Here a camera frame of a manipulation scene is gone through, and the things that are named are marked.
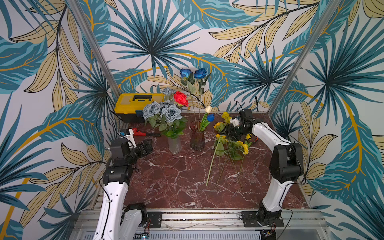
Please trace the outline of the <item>yellow tulip flower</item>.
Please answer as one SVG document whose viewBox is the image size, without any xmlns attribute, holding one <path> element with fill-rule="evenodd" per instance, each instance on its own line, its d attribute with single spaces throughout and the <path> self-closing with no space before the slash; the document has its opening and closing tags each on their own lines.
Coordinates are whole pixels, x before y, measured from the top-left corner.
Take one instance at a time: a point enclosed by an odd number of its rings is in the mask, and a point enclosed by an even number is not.
<svg viewBox="0 0 384 240">
<path fill-rule="evenodd" d="M 238 141 L 240 149 L 241 149 L 242 152 L 243 152 L 242 144 L 248 144 L 248 146 L 250 147 L 251 144 L 252 144 L 251 140 L 252 140 L 251 134 L 247 134 L 246 138 L 245 138 L 245 141 Z M 244 162 L 245 156 L 246 155 L 243 154 L 243 158 L 242 158 L 242 162 L 241 162 L 241 167 L 240 167 L 240 172 L 242 172 L 242 169 L 243 169 L 243 162 Z"/>
</svg>

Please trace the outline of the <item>tall yellow flower spray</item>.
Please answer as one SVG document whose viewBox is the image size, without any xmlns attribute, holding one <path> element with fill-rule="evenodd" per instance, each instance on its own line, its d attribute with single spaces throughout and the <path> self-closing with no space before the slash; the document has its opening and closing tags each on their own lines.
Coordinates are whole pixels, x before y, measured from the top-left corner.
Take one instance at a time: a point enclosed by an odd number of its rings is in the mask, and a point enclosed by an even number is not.
<svg viewBox="0 0 384 240">
<path fill-rule="evenodd" d="M 206 186 L 208 186 L 210 178 L 211 178 L 211 172 L 213 168 L 213 163 L 216 156 L 221 157 L 224 154 L 225 151 L 225 144 L 228 142 L 227 140 L 227 134 L 226 134 L 226 127 L 230 124 L 230 114 L 228 112 L 224 112 L 221 115 L 223 122 L 218 122 L 214 125 L 214 130 L 217 132 L 216 134 L 216 141 L 214 144 L 214 153 L 212 156 L 207 182 Z"/>
</svg>

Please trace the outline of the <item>tall sunflower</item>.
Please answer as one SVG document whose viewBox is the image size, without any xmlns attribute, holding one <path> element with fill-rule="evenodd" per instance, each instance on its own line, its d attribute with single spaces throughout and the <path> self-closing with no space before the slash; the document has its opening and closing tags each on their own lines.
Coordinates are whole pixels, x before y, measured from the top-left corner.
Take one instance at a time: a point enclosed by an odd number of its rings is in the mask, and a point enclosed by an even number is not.
<svg viewBox="0 0 384 240">
<path fill-rule="evenodd" d="M 218 122 L 214 125 L 214 130 L 217 132 L 217 133 L 221 133 L 226 127 L 226 124 L 223 123 L 223 122 Z"/>
</svg>

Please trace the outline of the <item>yellow carnation flower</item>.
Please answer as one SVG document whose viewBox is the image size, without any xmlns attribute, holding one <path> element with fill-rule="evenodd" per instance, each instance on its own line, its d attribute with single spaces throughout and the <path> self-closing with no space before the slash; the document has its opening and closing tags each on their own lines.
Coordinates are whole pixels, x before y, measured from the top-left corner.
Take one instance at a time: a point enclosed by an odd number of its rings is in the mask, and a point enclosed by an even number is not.
<svg viewBox="0 0 384 240">
<path fill-rule="evenodd" d="M 248 144 L 242 144 L 242 148 L 243 148 L 243 154 L 244 155 L 248 155 L 249 154 L 249 146 L 248 146 Z"/>
</svg>

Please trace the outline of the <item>yellow sunflower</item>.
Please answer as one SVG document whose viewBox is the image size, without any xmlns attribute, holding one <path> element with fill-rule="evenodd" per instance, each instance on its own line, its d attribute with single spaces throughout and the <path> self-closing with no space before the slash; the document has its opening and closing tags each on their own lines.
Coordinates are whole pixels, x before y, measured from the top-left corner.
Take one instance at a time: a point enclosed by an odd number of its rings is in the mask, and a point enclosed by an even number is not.
<svg viewBox="0 0 384 240">
<path fill-rule="evenodd" d="M 240 185 L 241 190 L 243 190 L 243 184 L 241 181 L 242 165 L 244 162 L 244 143 L 242 141 L 228 141 L 227 142 L 227 153 L 229 154 L 232 166 L 234 167 L 236 178 Z"/>
<path fill-rule="evenodd" d="M 215 150 L 213 158 L 219 157 L 227 154 L 227 150 L 225 149 L 225 146 L 228 142 L 227 137 L 225 135 L 216 134 L 216 143 L 215 143 Z"/>
</svg>

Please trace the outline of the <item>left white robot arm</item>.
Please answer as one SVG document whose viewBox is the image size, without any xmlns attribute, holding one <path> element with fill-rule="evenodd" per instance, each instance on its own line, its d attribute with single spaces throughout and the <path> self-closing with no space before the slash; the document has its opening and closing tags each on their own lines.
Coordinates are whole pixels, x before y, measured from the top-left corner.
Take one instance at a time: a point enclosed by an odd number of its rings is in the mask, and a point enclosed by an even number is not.
<svg viewBox="0 0 384 240">
<path fill-rule="evenodd" d="M 132 240 L 138 228 L 147 228 L 150 219 L 145 204 L 124 207 L 134 165 L 153 152 L 153 141 L 134 145 L 126 138 L 112 141 L 111 157 L 101 178 L 103 203 L 94 240 Z"/>
</svg>

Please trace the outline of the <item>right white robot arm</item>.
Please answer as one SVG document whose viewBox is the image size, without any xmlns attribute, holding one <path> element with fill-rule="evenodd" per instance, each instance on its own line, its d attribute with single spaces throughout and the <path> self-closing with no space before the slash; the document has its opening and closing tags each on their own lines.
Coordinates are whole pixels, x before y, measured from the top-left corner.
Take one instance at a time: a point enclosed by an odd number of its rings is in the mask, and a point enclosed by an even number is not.
<svg viewBox="0 0 384 240">
<path fill-rule="evenodd" d="M 252 221 L 256 221 L 262 227 L 282 227 L 283 201 L 290 187 L 304 173 L 303 148 L 300 144 L 284 139 L 267 123 L 255 118 L 250 109 L 241 110 L 239 117 L 233 119 L 225 128 L 227 137 L 238 141 L 242 136 L 250 134 L 259 138 L 272 152 L 271 183 Z"/>
</svg>

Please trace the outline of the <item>clear glass vase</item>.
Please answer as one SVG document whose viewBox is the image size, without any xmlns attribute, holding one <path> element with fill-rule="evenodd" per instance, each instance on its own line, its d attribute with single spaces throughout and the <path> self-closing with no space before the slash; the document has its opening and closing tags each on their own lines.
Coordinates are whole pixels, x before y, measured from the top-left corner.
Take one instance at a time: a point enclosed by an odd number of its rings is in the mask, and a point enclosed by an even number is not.
<svg viewBox="0 0 384 240">
<path fill-rule="evenodd" d="M 176 155 L 182 150 L 180 137 L 168 138 L 169 150 L 172 154 Z"/>
</svg>

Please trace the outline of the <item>dark tinted glass vase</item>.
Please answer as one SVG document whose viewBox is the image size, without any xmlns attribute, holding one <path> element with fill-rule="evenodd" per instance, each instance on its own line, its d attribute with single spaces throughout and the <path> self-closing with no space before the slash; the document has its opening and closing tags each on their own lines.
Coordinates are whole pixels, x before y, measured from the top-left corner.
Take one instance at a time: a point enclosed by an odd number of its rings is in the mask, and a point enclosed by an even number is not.
<svg viewBox="0 0 384 240">
<path fill-rule="evenodd" d="M 200 121 L 193 121 L 190 125 L 190 147 L 195 151 L 201 151 L 205 147 L 205 132 L 200 131 Z"/>
</svg>

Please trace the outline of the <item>red pipe wrench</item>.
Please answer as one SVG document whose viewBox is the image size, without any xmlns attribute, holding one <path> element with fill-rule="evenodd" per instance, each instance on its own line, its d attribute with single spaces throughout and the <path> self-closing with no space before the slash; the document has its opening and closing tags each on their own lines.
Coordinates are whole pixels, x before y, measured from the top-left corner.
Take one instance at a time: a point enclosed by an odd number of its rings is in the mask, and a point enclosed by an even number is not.
<svg viewBox="0 0 384 240">
<path fill-rule="evenodd" d="M 133 128 L 133 135 L 134 136 L 148 136 L 148 137 L 161 137 L 162 135 L 160 133 L 146 133 L 143 131 L 138 130 L 137 128 Z"/>
</svg>

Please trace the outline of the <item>grey blue rose bunch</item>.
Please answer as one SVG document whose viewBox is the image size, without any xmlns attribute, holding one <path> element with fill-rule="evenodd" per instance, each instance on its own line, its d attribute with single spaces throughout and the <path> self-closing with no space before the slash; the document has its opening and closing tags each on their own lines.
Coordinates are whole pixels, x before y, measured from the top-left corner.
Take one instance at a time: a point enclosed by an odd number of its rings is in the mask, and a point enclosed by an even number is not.
<svg viewBox="0 0 384 240">
<path fill-rule="evenodd" d="M 180 104 L 167 100 L 165 102 L 153 102 L 143 109 L 145 124 L 158 129 L 162 135 L 176 139 L 184 134 L 187 119 L 182 116 Z"/>
</svg>

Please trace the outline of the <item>yellow black toolbox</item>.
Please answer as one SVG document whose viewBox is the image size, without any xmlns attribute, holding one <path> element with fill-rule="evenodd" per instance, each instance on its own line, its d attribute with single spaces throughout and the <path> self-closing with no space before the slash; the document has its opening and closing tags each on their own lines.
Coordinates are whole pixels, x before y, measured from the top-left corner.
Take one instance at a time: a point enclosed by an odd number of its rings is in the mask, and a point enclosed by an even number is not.
<svg viewBox="0 0 384 240">
<path fill-rule="evenodd" d="M 164 94 L 121 94 L 115 106 L 115 113 L 124 123 L 141 124 L 145 122 L 143 109 L 145 106 L 164 100 Z"/>
</svg>

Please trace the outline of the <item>tall mixed flower bouquet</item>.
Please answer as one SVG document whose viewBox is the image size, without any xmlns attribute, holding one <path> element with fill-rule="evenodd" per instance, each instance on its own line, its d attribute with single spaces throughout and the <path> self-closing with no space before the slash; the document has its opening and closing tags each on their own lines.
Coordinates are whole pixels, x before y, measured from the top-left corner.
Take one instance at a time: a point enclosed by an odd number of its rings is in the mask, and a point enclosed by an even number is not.
<svg viewBox="0 0 384 240">
<path fill-rule="evenodd" d="M 181 69 L 180 70 L 181 75 L 181 84 L 182 86 L 186 87 L 187 92 L 189 93 L 189 96 L 185 95 L 182 92 L 176 92 L 174 93 L 174 101 L 176 102 L 178 107 L 189 107 L 190 103 L 193 102 L 194 98 L 196 100 L 201 100 L 201 97 L 203 96 L 205 90 L 204 87 L 207 84 L 207 81 L 211 74 L 208 74 L 207 70 L 205 68 L 200 68 L 192 72 L 190 69 Z M 197 132 L 204 132 L 210 122 L 212 120 L 209 120 L 209 115 L 212 112 L 211 106 L 205 107 L 205 113 L 198 123 L 198 120 L 195 119 L 195 129 Z"/>
</svg>

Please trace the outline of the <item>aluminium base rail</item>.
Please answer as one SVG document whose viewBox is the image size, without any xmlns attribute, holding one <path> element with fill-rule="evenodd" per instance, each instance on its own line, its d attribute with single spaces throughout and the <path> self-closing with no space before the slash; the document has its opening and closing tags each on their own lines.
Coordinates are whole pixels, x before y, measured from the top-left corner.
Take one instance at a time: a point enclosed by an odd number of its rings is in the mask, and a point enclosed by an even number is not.
<svg viewBox="0 0 384 240">
<path fill-rule="evenodd" d="M 274 224 L 261 226 L 253 210 L 130 210 L 116 227 L 98 223 L 98 211 L 85 211 L 73 227 L 71 240 L 331 240 L 319 210 L 284 210 Z"/>
</svg>

